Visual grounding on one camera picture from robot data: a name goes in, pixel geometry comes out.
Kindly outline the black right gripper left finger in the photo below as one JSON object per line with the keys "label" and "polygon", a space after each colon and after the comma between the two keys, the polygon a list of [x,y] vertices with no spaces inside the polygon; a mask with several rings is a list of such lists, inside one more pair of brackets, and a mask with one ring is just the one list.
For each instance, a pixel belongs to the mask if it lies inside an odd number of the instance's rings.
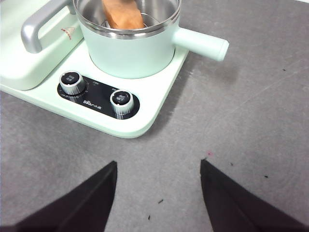
{"label": "black right gripper left finger", "polygon": [[69,193],[2,232],[102,232],[112,209],[117,163],[110,162]]}

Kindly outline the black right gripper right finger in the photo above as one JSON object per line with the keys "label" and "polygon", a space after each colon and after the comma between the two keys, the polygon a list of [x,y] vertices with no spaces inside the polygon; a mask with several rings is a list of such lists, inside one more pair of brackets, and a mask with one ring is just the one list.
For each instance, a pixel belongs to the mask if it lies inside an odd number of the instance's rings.
{"label": "black right gripper right finger", "polygon": [[215,232],[307,232],[309,227],[250,193],[206,159],[203,199]]}

